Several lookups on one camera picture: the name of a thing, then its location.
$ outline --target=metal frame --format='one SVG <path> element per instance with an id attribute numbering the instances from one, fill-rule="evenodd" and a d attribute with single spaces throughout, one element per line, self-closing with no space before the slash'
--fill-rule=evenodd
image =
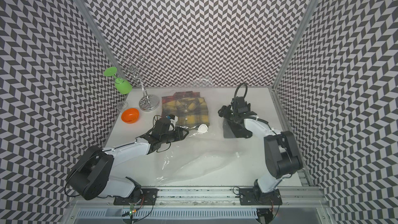
<path id="1" fill-rule="evenodd" d="M 283 111 L 283 107 L 282 107 L 281 101 L 279 100 L 278 94 L 272 88 L 269 89 L 269 93 L 271 94 L 271 99 L 272 99 L 272 102 L 274 103 L 276 113 L 278 114 L 278 117 L 279 117 L 279 121 L 281 122 L 282 130 L 283 131 L 291 131 L 292 133 L 294 133 L 293 129 L 288 121 L 288 118 L 287 118 L 285 112 Z M 312 176 L 308 170 L 308 167 L 305 163 L 305 160 L 304 160 L 304 157 L 302 156 L 301 151 L 300 151 L 300 157 L 301 157 L 301 160 L 304 162 L 303 171 L 307 178 L 308 184 L 310 186 L 314 186 L 314 179 L 312 178 Z"/>
<path id="2" fill-rule="evenodd" d="M 274 84 L 272 85 L 273 89 L 276 89 L 281 82 L 282 78 L 285 75 L 285 72 L 287 70 L 287 67 L 290 64 L 290 61 L 293 58 L 293 55 L 296 52 L 296 48 L 300 43 L 300 40 L 302 38 L 302 35 L 304 34 L 305 29 L 307 28 L 308 24 L 310 23 L 310 20 L 312 18 L 312 15 L 314 14 L 314 11 L 316 9 L 316 6 L 318 5 L 319 0 L 310 0 L 310 3 L 307 7 L 307 10 L 304 13 L 304 16 L 302 17 L 302 20 L 297 28 L 296 34 L 293 38 L 293 41 L 289 47 L 289 50 L 287 51 L 286 57 L 283 59 L 281 69 L 279 70 L 278 74 L 276 75 Z"/>
<path id="3" fill-rule="evenodd" d="M 124 71 L 120 67 L 119 63 L 117 62 L 115 56 L 113 55 L 111 48 L 109 47 L 108 43 L 105 41 L 101 31 L 98 28 L 98 25 L 95 23 L 93 16 L 88 11 L 86 4 L 83 0 L 73 0 L 77 9 L 82 14 L 83 19 L 86 21 L 88 27 L 93 32 L 94 37 L 97 39 L 99 45 L 102 47 L 103 52 L 105 53 L 106 57 L 108 58 L 109 62 L 114 66 L 117 67 L 118 74 L 125 80 L 127 80 Z"/>
<path id="4" fill-rule="evenodd" d="M 214 209 L 246 209 L 250 206 L 241 206 L 239 197 L 232 191 L 233 187 L 157 187 L 158 195 L 154 209 L 156 208 L 214 208 Z M 279 187 L 282 205 L 280 208 L 317 208 L 323 216 L 327 216 L 326 210 L 329 203 L 326 201 L 320 187 Z M 72 224 L 81 209 L 107 208 L 124 209 L 126 207 L 113 205 L 113 197 L 106 199 L 95 198 L 90 201 L 82 197 L 74 198 L 68 205 L 68 209 L 62 217 L 61 224 Z M 271 208 L 271 205 L 252 205 L 251 208 Z"/>
<path id="5" fill-rule="evenodd" d="M 88 27 L 93 32 L 93 35 L 97 39 L 98 43 L 102 47 L 105 55 L 109 59 L 113 66 L 118 68 L 121 76 L 126 79 L 123 70 L 120 68 L 117 59 L 114 57 L 109 45 L 99 30 L 97 24 L 94 21 L 91 13 L 88 11 L 86 4 L 83 0 L 73 0 L 78 10 L 83 16 L 83 19 L 87 22 Z M 288 53 L 281 65 L 272 88 L 269 89 L 271 98 L 274 102 L 277 114 L 281 121 L 283 130 L 290 130 L 292 128 L 288 122 L 281 102 L 275 89 L 281 82 L 287 67 L 289 66 L 291 59 L 296 51 L 296 48 L 304 34 L 304 31 L 309 24 L 311 17 L 316 9 L 319 0 L 310 0 L 308 8 L 300 22 L 297 32 L 293 38 L 291 46 L 289 47 Z M 304 174 L 307 178 L 309 185 L 313 184 L 311 175 L 308 169 L 304 168 Z M 239 198 L 232 192 L 232 187 L 158 187 L 159 192 L 155 208 L 247 208 L 247 206 L 240 206 Z M 335 224 L 328 202 L 326 201 L 323 192 L 320 187 L 279 187 L 283 204 L 281 208 L 289 207 L 311 207 L 317 208 L 318 213 L 321 217 L 322 224 Z M 270 208 L 271 206 L 252 206 L 252 208 Z M 74 198 L 68 205 L 66 212 L 64 213 L 61 223 L 71 224 L 76 220 L 77 213 L 81 208 L 113 208 L 122 209 L 120 206 L 113 205 L 113 198 L 100 199 L 96 198 L 90 201 L 84 200 L 82 197 Z"/>

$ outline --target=wallpaper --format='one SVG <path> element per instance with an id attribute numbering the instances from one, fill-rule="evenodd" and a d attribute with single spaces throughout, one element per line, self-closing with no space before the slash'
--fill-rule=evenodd
<path id="1" fill-rule="evenodd" d="M 277 88 L 340 223 L 398 223 L 398 0 L 321 0 Z"/>
<path id="2" fill-rule="evenodd" d="M 309 0 L 84 0 L 118 59 L 148 86 L 271 86 Z"/>
<path id="3" fill-rule="evenodd" d="M 68 169 L 105 141 L 118 95 L 71 0 L 0 0 L 0 15 L 0 222 L 54 223 Z"/>

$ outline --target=glass base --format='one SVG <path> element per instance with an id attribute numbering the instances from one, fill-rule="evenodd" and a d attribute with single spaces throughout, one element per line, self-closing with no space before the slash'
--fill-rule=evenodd
<path id="1" fill-rule="evenodd" d="M 140 100 L 140 108 L 145 112 L 153 111 L 160 104 L 160 99 L 156 95 L 150 94 L 148 96 L 144 96 Z"/>
<path id="2" fill-rule="evenodd" d="M 116 104 L 116 109 L 122 112 L 127 109 L 128 106 L 129 104 L 126 101 L 121 101 Z"/>

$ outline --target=yellow plaid shirt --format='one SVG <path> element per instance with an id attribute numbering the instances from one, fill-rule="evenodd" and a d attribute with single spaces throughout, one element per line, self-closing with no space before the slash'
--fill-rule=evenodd
<path id="1" fill-rule="evenodd" d="M 204 98 L 181 98 L 162 104 L 162 116 L 176 115 L 177 126 L 182 128 L 198 128 L 201 124 L 210 125 L 209 111 Z"/>

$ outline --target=wire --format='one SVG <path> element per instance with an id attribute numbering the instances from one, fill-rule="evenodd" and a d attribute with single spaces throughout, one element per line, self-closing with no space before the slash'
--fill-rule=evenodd
<path id="1" fill-rule="evenodd" d="M 160 116 L 160 115 L 155 115 L 155 116 L 153 116 L 153 119 L 152 119 L 152 125 L 153 125 L 153 127 L 155 127 L 156 121 L 159 120 L 159 118 L 156 118 L 156 119 L 155 119 L 155 117 L 161 117 L 161 118 L 162 118 L 162 116 Z"/>
<path id="2" fill-rule="evenodd" d="M 149 129 L 148 132 L 145 132 L 145 133 L 142 134 L 142 135 L 145 135 L 145 134 L 148 134 L 148 133 L 152 132 L 153 129 L 154 129 L 154 127 L 152 127 L 151 129 Z"/>
<path id="3" fill-rule="evenodd" d="M 161 152 L 167 151 L 168 149 L 170 149 L 171 146 L 172 146 L 172 143 L 170 143 L 170 145 L 169 145 L 169 147 L 168 147 L 167 149 L 165 149 L 164 151 L 161 151 Z"/>
<path id="4" fill-rule="evenodd" d="M 149 212 L 149 214 L 147 214 L 144 218 L 142 218 L 142 219 L 138 219 L 136 222 L 134 222 L 134 223 L 137 223 L 137 222 L 139 222 L 139 221 L 141 221 L 141 220 L 144 220 L 146 217 L 148 217 L 151 213 L 152 213 L 152 210 L 153 210 L 153 207 L 154 207 L 154 203 L 153 203 L 153 201 L 152 201 L 152 199 L 149 197 L 148 198 L 151 202 L 152 202 L 152 209 L 150 210 L 150 212 Z"/>
<path id="5" fill-rule="evenodd" d="M 277 134 L 272 130 L 271 126 L 268 123 L 267 123 L 267 125 L 268 125 L 269 129 L 275 134 L 275 136 L 277 136 Z M 289 152 L 287 151 L 287 149 L 285 147 L 285 144 L 283 143 L 283 140 L 281 141 L 281 146 L 282 146 L 283 149 L 285 149 L 287 157 L 289 158 L 290 162 L 292 162 L 292 159 L 290 158 Z"/>
<path id="6" fill-rule="evenodd" d="M 275 217 L 276 217 L 276 215 L 278 214 L 278 212 L 279 212 L 279 207 L 281 206 L 281 204 L 279 203 L 279 205 L 278 205 L 278 209 L 276 210 L 276 213 L 275 213 L 275 215 L 274 215 L 274 217 L 272 218 L 272 220 L 271 221 L 273 221 L 274 219 L 275 219 Z"/>
<path id="7" fill-rule="evenodd" d="M 254 119 L 255 121 L 263 122 L 263 123 L 265 123 L 265 124 L 267 124 L 267 125 L 269 126 L 269 124 L 268 124 L 268 121 L 265 121 L 265 120 L 263 120 L 263 119 L 260 119 L 260 118 L 256 118 L 256 117 L 252 117 L 252 116 L 243 117 L 243 118 Z"/>
<path id="8" fill-rule="evenodd" d="M 80 167 L 78 167 L 78 168 L 72 173 L 72 175 L 69 177 L 69 179 L 67 180 L 67 183 L 65 183 L 65 186 L 64 186 L 64 194 L 65 194 L 66 196 L 68 196 L 68 197 L 78 197 L 78 196 L 80 196 L 80 194 L 77 194 L 77 195 L 68 195 L 68 194 L 67 194 L 67 185 L 68 185 L 70 179 L 73 177 L 73 175 L 74 175 L 78 170 L 80 170 L 83 166 L 85 166 L 86 163 L 87 163 L 88 161 L 90 161 L 90 159 L 92 159 L 93 157 L 96 157 L 96 156 L 98 156 L 97 153 L 95 153 L 94 155 L 91 155 L 91 157 L 90 157 L 89 159 L 87 159 L 87 161 L 85 161 L 82 165 L 80 165 Z"/>
<path id="9" fill-rule="evenodd" d="M 234 191 L 235 188 L 238 188 L 238 189 L 241 189 L 241 188 L 238 187 L 238 186 L 235 186 L 235 187 L 232 188 L 232 193 L 234 193 L 235 195 L 239 195 L 239 194 L 236 194 L 236 193 L 235 193 L 235 191 Z"/>
<path id="10" fill-rule="evenodd" d="M 140 207 L 134 212 L 134 213 L 136 213 L 138 210 L 140 210 L 141 208 L 142 208 L 142 204 L 144 203 L 144 199 L 145 199 L 145 197 L 142 197 L 141 198 L 141 205 L 140 205 Z M 127 212 L 125 212 L 124 214 L 122 214 L 122 221 L 124 222 L 124 223 L 126 223 L 124 220 L 123 220 L 123 217 L 126 217 L 126 216 L 128 216 L 128 215 L 130 215 L 130 224 L 132 223 L 132 216 L 133 216 L 133 214 L 134 213 L 131 213 L 130 211 L 127 211 Z"/>
<path id="11" fill-rule="evenodd" d="M 245 87 L 246 87 L 245 94 L 243 95 L 243 98 L 246 97 L 246 94 L 247 94 L 247 92 L 248 92 L 248 85 L 247 85 L 245 82 L 239 84 L 238 87 L 236 88 L 235 94 L 234 94 L 234 106 L 233 106 L 233 109 L 234 109 L 234 116 L 235 116 L 236 111 L 237 111 L 237 109 L 236 109 L 236 94 L 238 93 L 238 90 L 241 88 L 241 86 L 245 86 Z"/>

